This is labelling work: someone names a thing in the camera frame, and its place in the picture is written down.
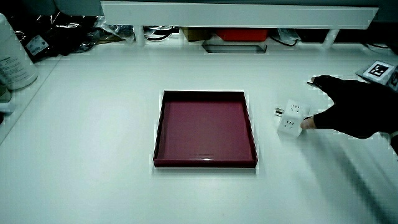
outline white shelf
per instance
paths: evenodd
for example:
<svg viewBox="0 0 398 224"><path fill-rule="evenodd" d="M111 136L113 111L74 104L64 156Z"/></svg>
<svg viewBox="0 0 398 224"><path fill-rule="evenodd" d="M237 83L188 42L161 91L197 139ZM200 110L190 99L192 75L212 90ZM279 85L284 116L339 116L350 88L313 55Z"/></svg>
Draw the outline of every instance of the white shelf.
<svg viewBox="0 0 398 224"><path fill-rule="evenodd" d="M44 61L37 62L35 65L39 71L39 75L36 81L25 88L11 92L11 103L15 104L16 109L13 113L4 115L4 121L0 124L0 144L7 137L8 133L17 123L19 117L33 99L39 88L43 85L46 78L57 65L60 57L61 56L52 57Z"/></svg>

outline white table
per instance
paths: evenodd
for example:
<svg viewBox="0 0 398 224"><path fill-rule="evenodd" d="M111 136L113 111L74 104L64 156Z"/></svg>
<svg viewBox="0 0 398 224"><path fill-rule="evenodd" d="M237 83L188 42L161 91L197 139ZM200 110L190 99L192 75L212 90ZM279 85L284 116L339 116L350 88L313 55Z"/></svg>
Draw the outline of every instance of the white table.
<svg viewBox="0 0 398 224"><path fill-rule="evenodd" d="M306 84L315 75L356 78L397 56L271 40L264 55L208 54L167 41L60 59L0 145L1 223L398 222L398 162L386 139L330 130L286 139L273 115L288 99L327 109L332 101ZM155 169L164 90L244 90L256 170Z"/></svg>

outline black glove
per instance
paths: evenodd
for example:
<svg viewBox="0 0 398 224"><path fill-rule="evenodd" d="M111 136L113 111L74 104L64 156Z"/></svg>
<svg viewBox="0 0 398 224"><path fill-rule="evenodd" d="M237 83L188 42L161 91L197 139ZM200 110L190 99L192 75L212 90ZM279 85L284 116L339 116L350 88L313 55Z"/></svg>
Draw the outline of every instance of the black glove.
<svg viewBox="0 0 398 224"><path fill-rule="evenodd" d="M334 129L364 139L380 131L398 131L398 93L377 83L341 80L328 75L313 79L335 103L326 111L315 114L318 129Z"/></svg>

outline bottle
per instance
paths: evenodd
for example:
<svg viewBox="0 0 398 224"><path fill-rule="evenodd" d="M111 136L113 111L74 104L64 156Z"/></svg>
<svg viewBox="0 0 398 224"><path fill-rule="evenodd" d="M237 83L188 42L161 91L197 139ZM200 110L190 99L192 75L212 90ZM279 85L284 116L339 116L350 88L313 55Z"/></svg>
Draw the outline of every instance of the bottle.
<svg viewBox="0 0 398 224"><path fill-rule="evenodd" d="M38 74L7 18L0 13L0 83L16 90L31 84Z"/></svg>

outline tray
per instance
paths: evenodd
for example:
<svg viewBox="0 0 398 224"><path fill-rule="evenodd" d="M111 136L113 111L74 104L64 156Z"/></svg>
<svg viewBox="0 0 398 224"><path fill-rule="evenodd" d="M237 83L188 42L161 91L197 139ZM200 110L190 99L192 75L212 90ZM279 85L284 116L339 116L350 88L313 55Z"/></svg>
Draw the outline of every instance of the tray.
<svg viewBox="0 0 398 224"><path fill-rule="evenodd" d="M155 167L254 168L256 164L243 92L164 91Z"/></svg>

